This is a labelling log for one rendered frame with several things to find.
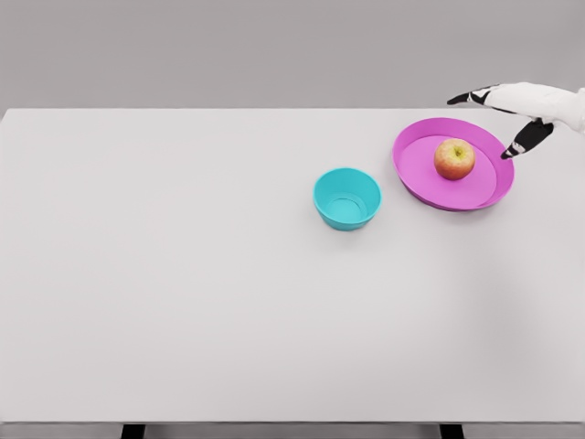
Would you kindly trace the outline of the blue bowl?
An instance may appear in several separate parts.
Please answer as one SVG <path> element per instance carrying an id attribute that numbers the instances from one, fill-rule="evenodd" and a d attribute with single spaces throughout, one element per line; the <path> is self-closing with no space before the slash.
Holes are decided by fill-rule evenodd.
<path id="1" fill-rule="evenodd" d="M 330 228 L 352 231 L 365 227 L 378 214 L 382 192 L 370 174 L 353 167 L 338 167 L 317 178 L 313 202 Z"/>

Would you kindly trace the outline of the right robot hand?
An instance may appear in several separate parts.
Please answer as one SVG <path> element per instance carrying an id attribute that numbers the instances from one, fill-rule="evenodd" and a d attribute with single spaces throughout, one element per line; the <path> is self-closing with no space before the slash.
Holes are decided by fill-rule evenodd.
<path id="1" fill-rule="evenodd" d="M 576 93 L 577 91 L 522 81 L 467 91 L 450 98 L 447 103 L 457 105 L 471 102 L 498 112 L 527 117 L 529 122 L 500 155 L 501 159 L 508 160 L 533 150 L 560 124 L 578 133 L 574 130 Z"/>

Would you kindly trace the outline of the pink plate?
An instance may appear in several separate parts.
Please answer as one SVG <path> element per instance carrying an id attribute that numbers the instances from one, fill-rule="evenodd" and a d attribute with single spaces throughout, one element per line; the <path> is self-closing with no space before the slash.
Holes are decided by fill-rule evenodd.
<path id="1" fill-rule="evenodd" d="M 437 173 L 433 156 L 440 142 L 460 138 L 475 151 L 472 172 L 460 180 Z M 490 207 L 511 189 L 514 164 L 501 158 L 504 145 L 484 128 L 460 119 L 434 117 L 405 127 L 392 147 L 392 161 L 406 189 L 437 209 L 451 211 Z"/>

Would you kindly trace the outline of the red yellow apple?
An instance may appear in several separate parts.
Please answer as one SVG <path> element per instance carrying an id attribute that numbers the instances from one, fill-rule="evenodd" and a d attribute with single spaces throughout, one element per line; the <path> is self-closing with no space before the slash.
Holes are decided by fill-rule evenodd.
<path id="1" fill-rule="evenodd" d="M 433 164 L 441 177 L 460 180 L 473 171 L 475 151 L 473 146 L 463 139 L 446 139 L 435 149 Z"/>

